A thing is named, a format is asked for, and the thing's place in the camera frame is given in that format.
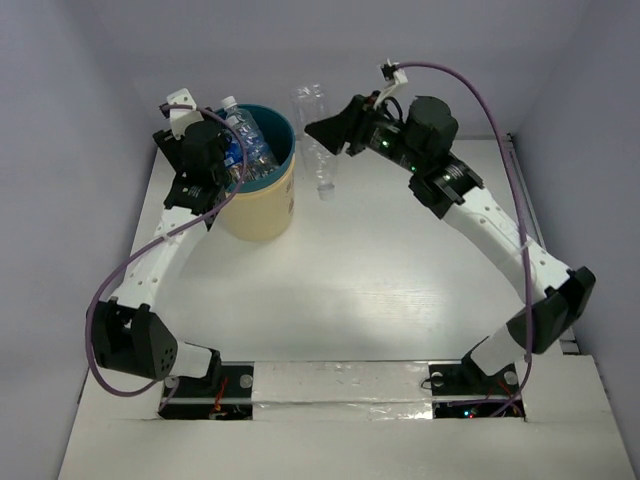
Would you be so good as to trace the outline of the clear bottle white cap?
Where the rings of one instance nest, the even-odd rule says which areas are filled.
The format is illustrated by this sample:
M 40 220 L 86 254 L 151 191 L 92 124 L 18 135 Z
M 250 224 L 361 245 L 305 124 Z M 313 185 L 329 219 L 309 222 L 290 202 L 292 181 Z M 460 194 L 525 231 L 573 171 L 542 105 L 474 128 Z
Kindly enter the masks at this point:
M 299 152 L 305 169 L 315 180 L 319 198 L 331 200 L 335 196 L 337 158 L 304 130 L 308 124 L 329 116 L 324 89 L 320 84 L 296 86 L 291 92 L 291 99 L 300 140 Z

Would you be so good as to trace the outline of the clear crushed bottle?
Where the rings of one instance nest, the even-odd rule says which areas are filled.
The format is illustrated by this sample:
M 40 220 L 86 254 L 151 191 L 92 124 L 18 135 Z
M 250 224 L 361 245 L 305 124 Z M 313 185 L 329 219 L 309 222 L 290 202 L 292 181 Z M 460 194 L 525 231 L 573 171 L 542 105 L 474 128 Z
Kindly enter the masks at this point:
M 258 147 L 263 142 L 262 133 L 251 113 L 240 108 L 233 96 L 221 100 L 222 109 L 226 112 L 226 121 L 249 147 Z

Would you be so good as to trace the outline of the blue label water bottle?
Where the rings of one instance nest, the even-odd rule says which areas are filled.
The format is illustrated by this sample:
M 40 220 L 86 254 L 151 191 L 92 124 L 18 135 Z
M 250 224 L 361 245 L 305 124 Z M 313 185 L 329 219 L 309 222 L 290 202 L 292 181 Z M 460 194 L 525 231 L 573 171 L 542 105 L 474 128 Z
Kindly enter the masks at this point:
M 279 168 L 279 163 L 260 130 L 249 129 L 238 133 L 248 154 L 247 179 L 265 178 Z

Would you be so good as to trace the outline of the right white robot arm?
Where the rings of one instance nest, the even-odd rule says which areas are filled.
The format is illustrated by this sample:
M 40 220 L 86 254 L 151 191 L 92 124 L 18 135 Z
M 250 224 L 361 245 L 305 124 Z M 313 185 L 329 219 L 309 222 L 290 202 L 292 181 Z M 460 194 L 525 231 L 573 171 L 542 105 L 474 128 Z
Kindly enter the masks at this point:
M 404 120 L 356 95 L 339 114 L 314 121 L 306 134 L 333 154 L 355 156 L 370 149 L 411 174 L 414 197 L 464 235 L 530 302 L 462 359 L 460 379 L 470 391 L 491 386 L 497 373 L 542 354 L 581 317 L 596 283 L 586 267 L 571 269 L 531 239 L 522 240 L 480 176 L 451 151 L 458 122 L 448 105 L 430 96 L 413 100 Z

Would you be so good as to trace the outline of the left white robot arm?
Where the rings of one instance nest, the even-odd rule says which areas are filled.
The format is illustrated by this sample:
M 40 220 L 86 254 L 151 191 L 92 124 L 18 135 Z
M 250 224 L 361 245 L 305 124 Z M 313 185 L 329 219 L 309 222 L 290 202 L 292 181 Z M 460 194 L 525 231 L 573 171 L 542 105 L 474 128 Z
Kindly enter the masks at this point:
M 219 352 L 179 341 L 158 307 L 227 200 L 230 136 L 215 120 L 196 121 L 180 137 L 156 134 L 175 177 L 153 240 L 134 254 L 111 296 L 90 304 L 85 338 L 93 375 L 107 369 L 154 382 L 181 377 L 201 395 L 219 388 Z

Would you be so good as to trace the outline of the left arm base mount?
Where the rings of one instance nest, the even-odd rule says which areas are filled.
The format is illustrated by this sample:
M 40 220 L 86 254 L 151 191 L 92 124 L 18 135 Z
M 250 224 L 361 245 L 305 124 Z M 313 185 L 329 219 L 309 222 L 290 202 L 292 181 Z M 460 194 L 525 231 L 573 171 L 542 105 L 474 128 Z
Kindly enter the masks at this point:
M 225 362 L 214 387 L 189 377 L 179 377 L 178 383 L 167 380 L 159 416 L 166 420 L 251 420 L 253 377 L 253 363 Z

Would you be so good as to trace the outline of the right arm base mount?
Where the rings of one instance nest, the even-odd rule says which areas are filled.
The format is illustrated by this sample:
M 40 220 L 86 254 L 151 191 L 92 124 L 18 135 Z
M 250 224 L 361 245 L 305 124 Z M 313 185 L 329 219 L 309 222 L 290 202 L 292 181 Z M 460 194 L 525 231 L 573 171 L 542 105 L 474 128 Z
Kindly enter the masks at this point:
M 463 375 L 459 363 L 430 364 L 420 387 L 431 394 L 435 419 L 489 418 L 509 402 L 511 404 L 498 417 L 524 417 L 522 400 L 512 399 L 520 387 L 513 364 L 493 376 L 471 380 Z

